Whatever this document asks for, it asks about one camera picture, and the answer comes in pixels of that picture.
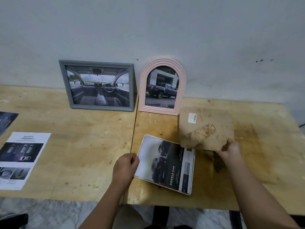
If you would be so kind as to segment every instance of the picture frame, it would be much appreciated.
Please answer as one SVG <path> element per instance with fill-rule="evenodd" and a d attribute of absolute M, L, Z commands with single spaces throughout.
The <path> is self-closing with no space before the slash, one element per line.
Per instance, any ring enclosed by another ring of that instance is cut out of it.
<path fill-rule="evenodd" d="M 185 85 L 186 75 L 177 61 L 151 61 L 141 73 L 138 110 L 177 116 Z"/>
<path fill-rule="evenodd" d="M 71 108 L 135 110 L 132 63 L 59 60 Z"/>

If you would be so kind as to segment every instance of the left hand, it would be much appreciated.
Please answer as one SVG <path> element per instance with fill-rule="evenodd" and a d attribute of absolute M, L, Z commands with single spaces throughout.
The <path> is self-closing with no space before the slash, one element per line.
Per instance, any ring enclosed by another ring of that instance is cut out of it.
<path fill-rule="evenodd" d="M 124 191 L 130 184 L 140 163 L 134 153 L 124 154 L 119 157 L 113 167 L 111 183 Z"/>

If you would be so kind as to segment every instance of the forearm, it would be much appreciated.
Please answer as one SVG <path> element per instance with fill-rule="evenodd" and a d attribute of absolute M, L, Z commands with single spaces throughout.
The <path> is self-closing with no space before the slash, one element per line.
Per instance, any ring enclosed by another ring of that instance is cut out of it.
<path fill-rule="evenodd" d="M 113 183 L 79 229 L 111 229 L 124 190 Z"/>
<path fill-rule="evenodd" d="M 284 208 L 251 173 L 242 158 L 228 169 L 247 228 L 299 228 Z"/>

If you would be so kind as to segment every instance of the label sticker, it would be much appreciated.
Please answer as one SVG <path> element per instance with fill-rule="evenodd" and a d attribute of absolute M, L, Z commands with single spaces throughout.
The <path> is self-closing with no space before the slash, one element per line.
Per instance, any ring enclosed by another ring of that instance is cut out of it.
<path fill-rule="evenodd" d="M 196 113 L 190 113 L 189 112 L 189 123 L 196 123 Z"/>

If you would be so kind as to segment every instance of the pink arched frame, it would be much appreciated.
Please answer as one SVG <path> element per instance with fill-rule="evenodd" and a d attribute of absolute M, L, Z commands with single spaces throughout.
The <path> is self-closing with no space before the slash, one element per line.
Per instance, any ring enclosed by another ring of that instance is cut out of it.
<path fill-rule="evenodd" d="M 175 106 L 173 109 L 171 108 L 161 108 L 161 107 L 153 107 L 145 105 L 145 97 L 146 97 L 146 82 L 149 73 L 158 66 L 169 66 L 174 69 L 179 78 L 179 87 L 177 91 Z M 139 93 L 139 111 L 143 112 L 154 112 L 168 115 L 178 115 L 181 100 L 183 97 L 184 89 L 186 85 L 186 76 L 182 66 L 173 59 L 156 59 L 147 64 L 140 77 L 140 93 Z"/>

